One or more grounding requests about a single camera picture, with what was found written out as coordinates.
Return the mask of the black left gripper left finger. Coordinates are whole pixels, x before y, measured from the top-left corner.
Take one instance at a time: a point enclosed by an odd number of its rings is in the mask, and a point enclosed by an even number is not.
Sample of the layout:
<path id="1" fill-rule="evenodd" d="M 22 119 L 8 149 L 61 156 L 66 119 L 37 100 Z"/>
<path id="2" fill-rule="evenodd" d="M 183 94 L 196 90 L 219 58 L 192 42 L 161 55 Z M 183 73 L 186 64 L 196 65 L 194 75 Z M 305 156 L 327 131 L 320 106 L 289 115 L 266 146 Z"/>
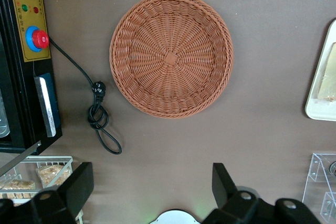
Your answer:
<path id="1" fill-rule="evenodd" d="M 16 223 L 76 223 L 76 216 L 94 189 L 93 165 L 81 163 L 63 184 L 39 192 L 16 207 Z"/>

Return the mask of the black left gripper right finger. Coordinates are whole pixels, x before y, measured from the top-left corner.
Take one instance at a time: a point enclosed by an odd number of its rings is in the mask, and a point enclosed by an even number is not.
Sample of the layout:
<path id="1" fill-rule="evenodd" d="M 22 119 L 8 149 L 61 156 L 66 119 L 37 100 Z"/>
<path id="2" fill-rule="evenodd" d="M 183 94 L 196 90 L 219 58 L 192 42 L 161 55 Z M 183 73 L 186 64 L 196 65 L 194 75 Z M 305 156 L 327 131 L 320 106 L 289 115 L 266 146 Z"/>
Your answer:
<path id="1" fill-rule="evenodd" d="M 203 223 L 274 223 L 274 207 L 256 194 L 238 189 L 222 163 L 214 163 L 212 192 L 217 203 Z"/>

